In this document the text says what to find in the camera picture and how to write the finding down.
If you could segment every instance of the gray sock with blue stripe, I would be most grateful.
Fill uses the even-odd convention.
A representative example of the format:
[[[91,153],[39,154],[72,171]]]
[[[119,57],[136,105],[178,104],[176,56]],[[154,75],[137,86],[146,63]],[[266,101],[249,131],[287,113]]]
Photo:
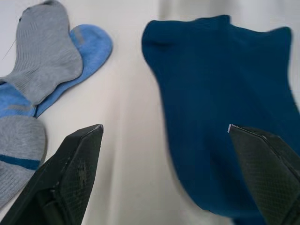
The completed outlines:
[[[38,169],[45,152],[45,130],[27,116],[0,118],[0,209]]]

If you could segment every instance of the blue stripe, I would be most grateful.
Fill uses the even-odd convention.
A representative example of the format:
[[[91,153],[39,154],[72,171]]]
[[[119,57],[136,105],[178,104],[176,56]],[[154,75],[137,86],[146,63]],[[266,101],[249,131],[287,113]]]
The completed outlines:
[[[40,161],[38,160],[15,158],[15,157],[5,156],[1,154],[0,154],[0,161],[13,164],[13,165],[19,165],[29,170],[37,170],[40,164]]]

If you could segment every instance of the white fabric surface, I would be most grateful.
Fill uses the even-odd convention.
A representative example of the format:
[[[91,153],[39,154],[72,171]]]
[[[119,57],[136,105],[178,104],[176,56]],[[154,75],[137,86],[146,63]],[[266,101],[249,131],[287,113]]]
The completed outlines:
[[[15,62],[17,20],[38,0],[0,0],[0,76]],[[288,25],[294,31],[289,81],[300,101],[298,0],[62,0],[70,28],[100,26],[112,37],[110,59],[91,78],[63,94],[39,117],[48,136],[46,159],[77,129],[105,127],[96,180],[83,225],[229,225],[199,209],[182,190],[165,141],[158,86],[141,51],[150,20],[192,20],[220,14],[256,31]],[[4,217],[14,198],[0,211]]]

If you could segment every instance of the light blue sock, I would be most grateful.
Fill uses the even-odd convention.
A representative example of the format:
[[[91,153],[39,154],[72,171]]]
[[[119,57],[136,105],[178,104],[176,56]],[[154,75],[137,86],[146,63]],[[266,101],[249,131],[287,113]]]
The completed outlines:
[[[97,26],[79,25],[70,32],[73,44],[83,60],[82,74],[71,81],[61,83],[42,103],[37,106],[35,117],[39,117],[68,88],[84,81],[95,73],[112,52],[113,43],[108,34]]]
[[[36,106],[32,105],[9,83],[0,84],[0,118],[5,116],[34,116]]]

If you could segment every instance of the gray sock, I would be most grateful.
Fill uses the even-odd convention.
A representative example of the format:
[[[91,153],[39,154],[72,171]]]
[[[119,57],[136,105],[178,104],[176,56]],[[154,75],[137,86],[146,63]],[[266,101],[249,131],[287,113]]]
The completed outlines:
[[[0,209],[38,169],[45,151],[45,130],[27,116],[0,118]]]
[[[68,26],[67,12],[55,0],[26,9],[17,28],[15,67],[0,82],[38,105],[57,85],[79,77],[83,62]]]

